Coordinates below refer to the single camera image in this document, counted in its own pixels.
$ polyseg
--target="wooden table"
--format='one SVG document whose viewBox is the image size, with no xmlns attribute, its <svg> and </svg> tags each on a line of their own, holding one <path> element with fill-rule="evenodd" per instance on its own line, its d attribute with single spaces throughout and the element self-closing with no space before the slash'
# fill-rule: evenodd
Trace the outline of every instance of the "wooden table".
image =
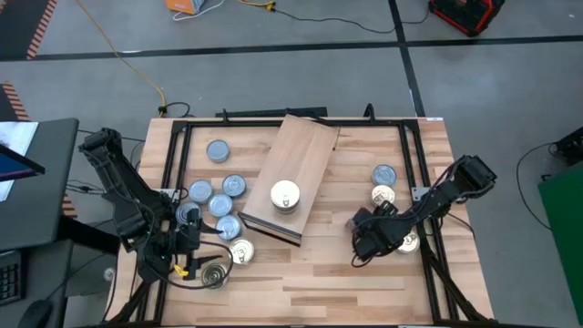
<svg viewBox="0 0 583 328">
<path fill-rule="evenodd" d="M 193 118 L 211 120 L 215 118 Z M 150 122 L 141 157 L 139 174 L 151 188 L 159 188 L 166 160 L 172 119 Z M 419 119 L 424 151 L 431 179 L 436 179 L 453 162 L 445 123 L 441 119 Z M 195 179 L 209 179 L 220 190 L 223 178 L 239 173 L 249 190 L 258 176 L 278 128 L 194 128 L 190 142 L 185 186 Z M 215 139 L 230 145 L 230 159 L 216 164 L 205 149 Z M 414 154 L 413 138 L 409 143 Z M 181 137 L 173 165 L 176 177 Z M 417 159 L 415 176 L 421 185 Z M 312 213 L 304 230 L 301 248 L 244 231 L 256 251 L 246 266 L 235 265 L 228 284 L 221 290 L 167 290 L 163 324 L 388 324 L 430 323 L 431 313 L 425 288 L 420 253 L 393 253 L 374 259 L 361 269 L 350 265 L 353 251 L 344 223 L 359 207 L 371 210 L 371 173 L 381 163 L 393 166 L 398 181 L 395 205 L 411 206 L 404 172 L 404 159 L 397 128 L 342 128 L 335 151 L 324 173 Z M 235 201 L 242 209 L 245 197 Z M 206 206 L 204 220 L 214 225 Z M 452 213 L 467 220 L 464 206 Z M 442 228 L 451 275 L 476 309 L 487 317 L 492 310 L 471 232 L 445 217 Z M 205 236 L 215 241 L 215 236 Z M 220 253 L 202 247 L 196 256 Z M 128 300 L 135 265 L 135 253 L 119 254 L 118 287 L 108 317 L 118 313 Z M 181 282 L 176 274 L 171 279 Z M 442 315 L 447 317 L 443 286 L 437 281 Z M 152 318 L 158 286 L 153 286 L 146 318 Z"/>
</svg>

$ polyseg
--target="concrete floor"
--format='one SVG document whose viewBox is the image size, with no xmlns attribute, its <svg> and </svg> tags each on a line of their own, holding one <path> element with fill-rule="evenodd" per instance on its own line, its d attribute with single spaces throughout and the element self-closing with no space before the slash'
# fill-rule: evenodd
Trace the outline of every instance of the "concrete floor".
<svg viewBox="0 0 583 328">
<path fill-rule="evenodd" d="M 214 46 L 264 46 L 331 42 L 394 41 L 342 23 L 299 23 L 228 1 L 215 11 L 179 23 L 159 0 L 85 0 L 119 50 Z M 401 18 L 424 15 L 425 0 L 398 0 Z M 391 29 L 384 0 L 280 0 L 292 14 L 339 16 L 376 29 Z M 405 26 L 407 40 L 464 39 L 430 15 Z M 507 1 L 482 38 L 583 34 L 583 2 Z M 108 51 L 107 44 L 73 0 L 58 2 L 39 54 Z M 416 47 L 409 49 L 427 116 L 444 117 L 454 153 L 476 154 L 499 177 L 494 190 L 469 203 L 486 285 L 496 318 L 503 323 L 579 327 L 552 235 L 522 205 L 514 179 L 528 149 L 561 138 L 583 122 L 582 43 Z M 398 48 L 285 53 L 164 56 L 130 59 L 164 87 L 169 101 L 186 101 L 192 114 L 227 110 L 328 107 L 334 116 L 415 116 Z M 110 127 L 144 138 L 159 98 L 117 59 L 0 63 L 33 120 L 76 117 L 81 128 Z M 129 155 L 133 142 L 125 142 Z M 525 160 L 524 192 L 545 218 L 537 195 L 540 175 L 561 169 L 543 149 Z M 71 179 L 98 183 L 95 171 L 75 154 Z M 79 219 L 109 219 L 111 206 L 94 196 L 72 195 Z M 90 250 L 76 250 L 74 266 Z M 102 259 L 70 284 L 87 293 L 115 259 Z M 91 296 L 69 299 L 66 326 L 96 323 L 108 284 Z"/>
</svg>

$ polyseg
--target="metal can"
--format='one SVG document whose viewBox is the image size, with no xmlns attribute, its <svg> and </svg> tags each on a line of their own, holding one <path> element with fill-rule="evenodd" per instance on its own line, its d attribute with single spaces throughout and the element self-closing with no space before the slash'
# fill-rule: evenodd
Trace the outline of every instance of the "metal can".
<svg viewBox="0 0 583 328">
<path fill-rule="evenodd" d="M 231 196 L 232 198 L 237 198 L 242 196 L 247 189 L 247 183 L 245 179 L 239 174 L 231 174 L 222 181 L 222 192 Z"/>
<path fill-rule="evenodd" d="M 244 239 L 238 238 L 234 240 L 230 246 L 230 253 L 233 256 L 233 261 L 237 264 L 247 264 L 253 258 L 253 253 L 255 252 L 255 248 L 253 244 Z"/>
<path fill-rule="evenodd" d="M 217 221 L 215 228 L 222 231 L 219 237 L 224 241 L 231 241 L 240 235 L 240 222 L 239 219 L 232 215 L 227 215 Z"/>
<path fill-rule="evenodd" d="M 385 185 L 374 187 L 373 192 L 371 193 L 371 204 L 375 207 L 381 206 L 385 200 L 394 203 L 394 191 L 391 187 Z"/>
<path fill-rule="evenodd" d="M 209 289 L 219 289 L 227 284 L 229 277 L 226 274 L 227 269 L 224 265 L 220 263 L 211 263 L 202 270 L 200 279 L 202 281 L 202 285 L 209 286 Z"/>
<path fill-rule="evenodd" d="M 386 164 L 381 164 L 373 170 L 373 183 L 375 186 L 385 185 L 392 187 L 397 181 L 397 172 Z"/>
<path fill-rule="evenodd" d="M 210 181 L 198 179 L 190 185 L 189 197 L 198 204 L 206 204 L 212 197 L 212 185 Z"/>
<path fill-rule="evenodd" d="M 209 200 L 210 214 L 222 218 L 233 210 L 233 200 L 225 194 L 216 194 Z"/>
<path fill-rule="evenodd" d="M 289 180 L 281 180 L 271 188 L 271 202 L 281 213 L 293 212 L 300 203 L 300 188 Z"/>
<path fill-rule="evenodd" d="M 229 158 L 229 145 L 224 140 L 212 140 L 207 146 L 207 156 L 215 163 L 222 163 Z"/>
<path fill-rule="evenodd" d="M 399 246 L 397 249 L 398 252 L 402 254 L 410 254 L 415 252 L 419 249 L 419 236 L 417 236 L 414 232 L 409 232 L 403 239 L 403 245 Z"/>
<path fill-rule="evenodd" d="M 174 213 L 174 217 L 176 218 L 176 222 L 179 224 L 187 224 L 188 223 L 188 213 L 191 210 L 199 210 L 199 218 L 202 217 L 202 212 L 200 211 L 199 205 L 192 201 L 183 202 L 178 206 L 176 212 Z"/>
</svg>

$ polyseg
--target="black monitor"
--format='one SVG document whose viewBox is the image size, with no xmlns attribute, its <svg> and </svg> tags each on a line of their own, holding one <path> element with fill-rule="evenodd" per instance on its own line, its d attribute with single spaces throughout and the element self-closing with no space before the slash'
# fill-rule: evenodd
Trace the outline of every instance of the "black monitor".
<svg viewBox="0 0 583 328">
<path fill-rule="evenodd" d="M 45 168 L 0 144 L 0 182 L 45 174 Z"/>
</svg>

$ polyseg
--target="can lid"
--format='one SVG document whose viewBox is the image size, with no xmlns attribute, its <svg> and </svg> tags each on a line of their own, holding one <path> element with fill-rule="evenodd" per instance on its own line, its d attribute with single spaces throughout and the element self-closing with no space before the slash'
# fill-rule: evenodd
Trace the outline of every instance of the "can lid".
<svg viewBox="0 0 583 328">
<path fill-rule="evenodd" d="M 210 181 L 198 179 L 190 185 L 189 197 L 200 204 L 206 204 L 212 196 L 212 185 Z"/>
<path fill-rule="evenodd" d="M 383 204 L 383 201 L 388 200 L 390 203 L 394 203 L 394 191 L 389 186 L 378 185 L 374 187 L 372 200 L 376 206 Z"/>
<path fill-rule="evenodd" d="M 207 146 L 207 156 L 215 163 L 224 162 L 229 158 L 229 146 L 224 140 L 212 140 Z"/>
<path fill-rule="evenodd" d="M 221 264 L 212 263 L 209 264 L 206 268 L 204 268 L 202 274 L 200 275 L 200 279 L 202 280 L 203 285 L 209 286 L 209 288 L 211 289 L 217 289 L 224 285 L 226 281 L 223 280 L 221 283 L 218 284 L 215 284 L 215 282 L 218 282 L 219 280 L 223 279 L 223 277 L 225 277 L 225 274 L 226 274 L 225 268 Z"/>
<path fill-rule="evenodd" d="M 281 180 L 271 188 L 271 201 L 280 210 L 293 209 L 300 201 L 300 188 L 289 180 Z"/>
<path fill-rule="evenodd" d="M 229 249 L 233 256 L 233 261 L 237 264 L 249 263 L 249 261 L 251 261 L 253 258 L 253 253 L 255 252 L 253 244 L 244 238 L 238 238 L 234 240 L 230 244 Z"/>
<path fill-rule="evenodd" d="M 199 218 L 201 218 L 202 213 L 200 212 L 200 207 L 197 203 L 192 201 L 183 202 L 178 206 L 176 212 L 174 213 L 174 217 L 176 217 L 176 222 L 179 224 L 187 224 L 187 214 L 190 210 L 197 209 L 199 210 Z"/>
<path fill-rule="evenodd" d="M 219 219 L 217 230 L 222 231 L 219 237 L 225 241 L 230 241 L 237 237 L 240 233 L 240 222 L 232 215 L 227 215 Z"/>
<path fill-rule="evenodd" d="M 419 237 L 416 233 L 410 232 L 403 239 L 403 245 L 397 249 L 400 252 L 409 253 L 416 251 L 419 248 Z"/>
<path fill-rule="evenodd" d="M 209 200 L 210 214 L 217 218 L 224 217 L 233 209 L 233 200 L 225 194 L 216 194 Z"/>
<path fill-rule="evenodd" d="M 381 164 L 373 170 L 373 183 L 375 186 L 385 185 L 392 187 L 397 181 L 397 172 L 386 164 Z"/>
<path fill-rule="evenodd" d="M 246 189 L 247 183 L 239 174 L 231 174 L 222 181 L 222 192 L 231 197 L 240 197 Z"/>
</svg>

